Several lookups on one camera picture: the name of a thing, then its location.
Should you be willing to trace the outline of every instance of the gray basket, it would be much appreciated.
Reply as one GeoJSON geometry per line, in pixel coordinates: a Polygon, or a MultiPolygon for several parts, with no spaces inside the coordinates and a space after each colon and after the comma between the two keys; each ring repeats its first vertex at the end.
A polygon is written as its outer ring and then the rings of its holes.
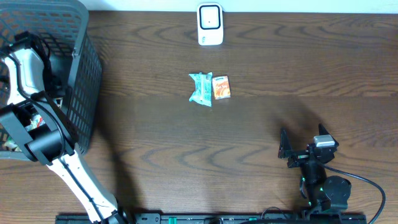
{"type": "MultiPolygon", "coordinates": [[[[87,23],[88,11],[77,0],[0,1],[0,46],[13,43],[14,35],[26,30],[48,43],[53,74],[66,91],[61,109],[77,127],[82,153],[90,143],[101,83],[101,64],[87,36],[87,23]]],[[[0,76],[8,76],[5,64],[0,65],[0,76]]],[[[8,97],[8,85],[0,83],[0,107],[8,97]]],[[[5,152],[8,135],[0,128],[3,157],[20,154],[5,152]]]]}

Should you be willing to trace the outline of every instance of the wood grain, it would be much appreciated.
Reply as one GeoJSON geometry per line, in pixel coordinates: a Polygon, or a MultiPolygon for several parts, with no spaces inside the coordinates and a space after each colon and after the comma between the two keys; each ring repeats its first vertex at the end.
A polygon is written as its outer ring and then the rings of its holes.
{"type": "MultiPolygon", "coordinates": [[[[340,142],[330,165],[386,191],[378,223],[398,219],[398,17],[225,13],[224,42],[197,44],[196,14],[90,12],[103,64],[85,159],[131,210],[291,210],[298,169],[277,158],[279,129],[305,147],[322,122],[340,142]],[[190,72],[228,75],[232,98],[188,102],[190,72]]],[[[350,179],[349,211],[368,220],[381,196],[350,179]]],[[[1,223],[53,223],[84,212],[46,167],[0,162],[1,223]]]]}

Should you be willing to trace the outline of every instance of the blue packet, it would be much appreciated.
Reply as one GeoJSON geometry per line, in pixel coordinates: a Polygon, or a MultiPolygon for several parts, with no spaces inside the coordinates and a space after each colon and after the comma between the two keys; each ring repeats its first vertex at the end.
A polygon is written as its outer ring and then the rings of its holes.
{"type": "Polygon", "coordinates": [[[211,106],[211,78],[213,72],[207,73],[207,75],[199,73],[189,74],[189,76],[195,81],[195,91],[189,101],[193,100],[201,105],[211,106]]]}

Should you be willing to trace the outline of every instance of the white background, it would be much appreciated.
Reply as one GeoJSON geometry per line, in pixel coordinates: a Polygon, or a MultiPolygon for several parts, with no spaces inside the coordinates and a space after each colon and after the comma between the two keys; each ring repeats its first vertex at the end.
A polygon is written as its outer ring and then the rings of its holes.
{"type": "Polygon", "coordinates": [[[225,12],[398,13],[398,0],[80,0],[88,10],[196,11],[217,2],[225,12]]]}

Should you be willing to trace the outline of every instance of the small orange package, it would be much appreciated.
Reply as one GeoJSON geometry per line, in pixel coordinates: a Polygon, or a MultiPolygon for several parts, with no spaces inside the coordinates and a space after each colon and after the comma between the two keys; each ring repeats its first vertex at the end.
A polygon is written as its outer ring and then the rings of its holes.
{"type": "Polygon", "coordinates": [[[231,90],[229,89],[228,77],[214,77],[213,91],[216,100],[231,97],[231,90]]]}

